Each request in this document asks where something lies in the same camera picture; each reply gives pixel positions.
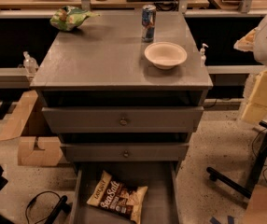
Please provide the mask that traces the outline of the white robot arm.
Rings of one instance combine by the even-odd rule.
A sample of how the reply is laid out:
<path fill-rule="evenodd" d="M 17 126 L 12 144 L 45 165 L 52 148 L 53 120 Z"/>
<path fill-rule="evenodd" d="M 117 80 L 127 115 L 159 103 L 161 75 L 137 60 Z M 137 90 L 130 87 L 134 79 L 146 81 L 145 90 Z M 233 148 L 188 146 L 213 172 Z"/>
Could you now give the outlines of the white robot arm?
<path fill-rule="evenodd" d="M 233 46 L 241 51 L 252 51 L 254 59 L 266 68 L 258 74 L 250 74 L 244 88 L 244 101 L 239 119 L 258 124 L 267 114 L 267 15 L 259 25 L 237 40 Z"/>

